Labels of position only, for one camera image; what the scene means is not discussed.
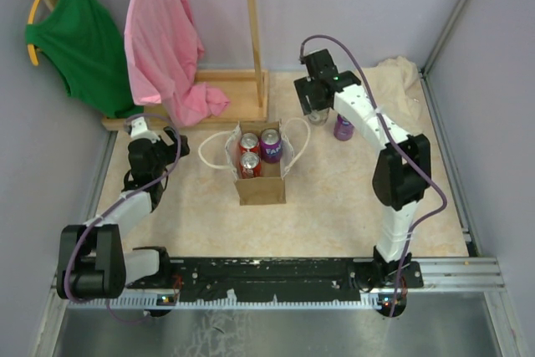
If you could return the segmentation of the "clear green-cap bottle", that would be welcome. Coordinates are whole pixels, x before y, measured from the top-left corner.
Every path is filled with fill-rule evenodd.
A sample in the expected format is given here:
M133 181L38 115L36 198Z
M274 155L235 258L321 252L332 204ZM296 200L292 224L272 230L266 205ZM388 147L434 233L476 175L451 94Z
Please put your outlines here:
M308 121L311 125L321 126L325 125L329 118L330 109L313 110L308 115Z

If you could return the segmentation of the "purple soda can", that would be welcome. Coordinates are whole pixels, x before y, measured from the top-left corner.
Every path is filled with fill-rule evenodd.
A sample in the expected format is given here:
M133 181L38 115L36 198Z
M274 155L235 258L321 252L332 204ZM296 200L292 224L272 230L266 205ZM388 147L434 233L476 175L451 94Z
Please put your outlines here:
M334 125L334 137L340 141L347 141L353 137L354 127L342 115L337 115Z

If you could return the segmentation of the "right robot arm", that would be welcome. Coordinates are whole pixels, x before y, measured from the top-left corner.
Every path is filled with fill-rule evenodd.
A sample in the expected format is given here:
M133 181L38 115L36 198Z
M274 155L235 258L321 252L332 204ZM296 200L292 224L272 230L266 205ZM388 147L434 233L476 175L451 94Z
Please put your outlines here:
M372 146L377 161L372 188L384 207L380 239L374 246L370 281L393 286L403 276L410 256L403 252L415 212L429 184L400 154L431 173L431 145L425 135L411 135L389 117L380 121L379 109L361 79L351 71L338 71L327 49L300 58L307 76L294 81L305 115L331 109L345 118Z

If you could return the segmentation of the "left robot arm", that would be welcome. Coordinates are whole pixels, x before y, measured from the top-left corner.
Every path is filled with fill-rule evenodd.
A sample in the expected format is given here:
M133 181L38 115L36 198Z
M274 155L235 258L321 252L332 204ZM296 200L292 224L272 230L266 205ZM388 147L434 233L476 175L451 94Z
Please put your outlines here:
M190 152L187 138L167 126L166 144L143 117L129 123L130 169L118 199L88 221L68 225L60 234L56 291L60 298L81 303L118 298L125 287L146 279L158 288L168 285L174 268L163 247L125 252L123 238L160 204L167 178L178 160Z

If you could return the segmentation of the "red soda can rear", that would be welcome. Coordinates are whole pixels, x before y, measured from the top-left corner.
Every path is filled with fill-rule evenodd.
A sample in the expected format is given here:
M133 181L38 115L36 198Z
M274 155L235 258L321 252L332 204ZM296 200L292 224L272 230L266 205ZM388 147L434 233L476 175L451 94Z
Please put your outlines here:
M244 133L239 140L238 145L242 155L248 152L258 155L260 152L260 141L258 137L251 132Z

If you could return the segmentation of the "red soda can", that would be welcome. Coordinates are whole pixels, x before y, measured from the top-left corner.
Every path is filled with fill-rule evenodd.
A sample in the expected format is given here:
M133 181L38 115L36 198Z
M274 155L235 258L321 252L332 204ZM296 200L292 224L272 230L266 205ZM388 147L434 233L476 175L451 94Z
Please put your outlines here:
M242 155L248 152L258 155L260 152L260 141L258 137L251 132L244 133L239 140L238 145Z
M239 160L240 176L243 180L262 175L262 160L255 152L245 152Z

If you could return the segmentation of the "red soda can front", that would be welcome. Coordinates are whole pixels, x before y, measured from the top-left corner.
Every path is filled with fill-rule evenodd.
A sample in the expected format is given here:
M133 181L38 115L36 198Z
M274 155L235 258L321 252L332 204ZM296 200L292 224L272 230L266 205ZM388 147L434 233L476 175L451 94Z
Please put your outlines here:
M240 176L243 180L262 175L262 160L255 152L245 152L239 160Z

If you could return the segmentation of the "wooden clothes rack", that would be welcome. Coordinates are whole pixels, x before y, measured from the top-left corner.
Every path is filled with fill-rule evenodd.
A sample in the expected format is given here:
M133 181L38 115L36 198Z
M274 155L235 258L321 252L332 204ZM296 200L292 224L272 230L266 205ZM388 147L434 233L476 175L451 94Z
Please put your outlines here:
M48 10L53 10L58 0L42 0ZM218 116L208 117L194 130L222 129L239 122L268 121L268 71L262 68L260 35L256 0L247 0L249 29L252 39L253 69L200 69L197 82L205 82L222 90L230 105Z

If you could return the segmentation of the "purple Fanta can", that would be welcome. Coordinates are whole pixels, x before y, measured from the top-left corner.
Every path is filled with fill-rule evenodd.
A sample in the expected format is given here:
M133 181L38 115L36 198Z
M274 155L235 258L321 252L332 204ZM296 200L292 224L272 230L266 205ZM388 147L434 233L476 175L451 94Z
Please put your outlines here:
M275 129L266 129L260 136L260 151L262 159L270 164L278 163L283 154L281 135Z

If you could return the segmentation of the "beige folded cloth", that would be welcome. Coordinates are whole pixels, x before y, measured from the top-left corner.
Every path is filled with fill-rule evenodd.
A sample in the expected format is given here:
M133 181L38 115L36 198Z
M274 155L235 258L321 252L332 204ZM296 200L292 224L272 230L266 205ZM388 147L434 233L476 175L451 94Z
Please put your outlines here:
M364 69L364 75L380 111L411 135L421 134L423 106L415 97L420 88L416 64L398 56Z

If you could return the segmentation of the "pink t-shirt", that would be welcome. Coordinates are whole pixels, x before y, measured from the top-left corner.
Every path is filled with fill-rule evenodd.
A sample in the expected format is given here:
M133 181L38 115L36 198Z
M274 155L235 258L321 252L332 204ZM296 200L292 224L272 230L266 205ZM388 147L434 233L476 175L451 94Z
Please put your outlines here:
M179 127L218 116L229 106L221 89L196 82L205 49L188 0L130 0L124 42L136 105L163 105Z

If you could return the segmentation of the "green tank top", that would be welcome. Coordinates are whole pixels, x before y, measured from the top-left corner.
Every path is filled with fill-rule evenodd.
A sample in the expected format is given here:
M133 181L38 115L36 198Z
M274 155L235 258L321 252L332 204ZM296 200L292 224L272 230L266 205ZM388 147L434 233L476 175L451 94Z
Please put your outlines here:
M111 119L143 111L130 92L124 39L99 0L40 4L25 39L57 69L67 95Z

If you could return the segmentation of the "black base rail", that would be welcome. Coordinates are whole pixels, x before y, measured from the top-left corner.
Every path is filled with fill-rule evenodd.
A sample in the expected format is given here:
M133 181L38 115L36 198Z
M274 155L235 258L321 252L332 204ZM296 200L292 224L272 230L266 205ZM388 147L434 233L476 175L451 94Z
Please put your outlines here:
M221 302L231 295L239 303L326 304L359 302L364 293L390 292L381 309L424 285L420 265L407 258L401 266L362 258L171 258L162 271L130 284L132 289L170 289L169 302Z

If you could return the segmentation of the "aluminium frame rail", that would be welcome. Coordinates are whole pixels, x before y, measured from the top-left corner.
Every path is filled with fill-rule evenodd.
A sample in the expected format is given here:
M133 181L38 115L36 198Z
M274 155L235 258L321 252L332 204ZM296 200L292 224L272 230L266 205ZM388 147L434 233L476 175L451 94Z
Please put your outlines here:
M494 258L415 258L423 276L422 288L412 288L405 296L405 306L411 295L435 293L485 293L501 292L505 288L497 260ZM390 298L392 294L383 288L371 293L364 293L359 302L335 302L326 304L285 304L239 303L234 295L221 302L169 302L170 289L132 289L130 286L116 299L106 301L95 299L85 303L69 303L75 309L111 309L114 313L127 310L145 310L155 314L164 314L177 310L376 310L387 314L388 308L381 309L381 298Z

